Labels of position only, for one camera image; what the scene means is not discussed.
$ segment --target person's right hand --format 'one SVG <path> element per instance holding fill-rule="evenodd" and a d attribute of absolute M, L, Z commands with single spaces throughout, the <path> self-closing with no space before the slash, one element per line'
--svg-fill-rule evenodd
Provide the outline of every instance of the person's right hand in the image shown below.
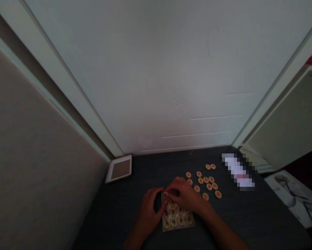
<path fill-rule="evenodd" d="M 179 191 L 179 197 L 171 194 L 173 189 Z M 194 189 L 183 177 L 176 177 L 170 186 L 166 188 L 165 192 L 167 192 L 164 193 L 165 197 L 170 198 L 181 207 L 184 207 L 196 214 L 199 214 L 201 210 L 210 205 L 196 191 L 194 191 Z"/>

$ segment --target beige wall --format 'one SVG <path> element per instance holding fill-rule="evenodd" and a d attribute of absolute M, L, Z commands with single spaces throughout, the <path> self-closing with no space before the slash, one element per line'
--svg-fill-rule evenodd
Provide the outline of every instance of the beige wall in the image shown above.
<path fill-rule="evenodd" d="M 312 151 L 312 72 L 301 80 L 248 144 L 275 169 Z"/>
<path fill-rule="evenodd" d="M 107 165 L 0 51 L 0 249 L 69 249 Z"/>

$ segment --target white door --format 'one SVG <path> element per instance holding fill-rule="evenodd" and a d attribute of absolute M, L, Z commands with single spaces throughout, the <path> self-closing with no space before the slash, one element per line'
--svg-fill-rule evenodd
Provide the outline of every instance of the white door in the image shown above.
<path fill-rule="evenodd" d="M 231 144 L 312 0 L 26 0 L 124 153 Z"/>

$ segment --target person's left hand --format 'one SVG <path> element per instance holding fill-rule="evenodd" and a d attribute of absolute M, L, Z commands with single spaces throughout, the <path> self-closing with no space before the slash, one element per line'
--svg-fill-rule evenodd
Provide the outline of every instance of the person's left hand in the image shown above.
<path fill-rule="evenodd" d="M 140 249 L 143 242 L 155 230 L 166 209 L 164 201 L 158 213 L 154 210 L 154 201 L 158 192 L 164 188 L 152 188 L 144 195 L 133 229 L 124 243 L 124 249 Z"/>

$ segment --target hand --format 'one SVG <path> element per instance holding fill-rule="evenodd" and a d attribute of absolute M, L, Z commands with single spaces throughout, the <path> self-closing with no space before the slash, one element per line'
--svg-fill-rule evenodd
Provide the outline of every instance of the hand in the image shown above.
<path fill-rule="evenodd" d="M 154 210 L 154 201 L 158 192 L 164 188 L 152 188 L 144 195 L 133 229 L 124 243 L 124 249 L 140 249 L 143 242 L 157 227 L 166 209 L 165 201 L 158 211 Z"/>
<path fill-rule="evenodd" d="M 179 197 L 170 194 L 173 189 L 179 191 Z M 190 184 L 188 184 L 188 182 L 182 177 L 176 177 L 165 191 L 167 192 L 164 193 L 165 197 L 170 198 L 181 207 L 198 215 L 201 214 L 202 210 L 210 206 L 210 204 L 194 191 Z"/>

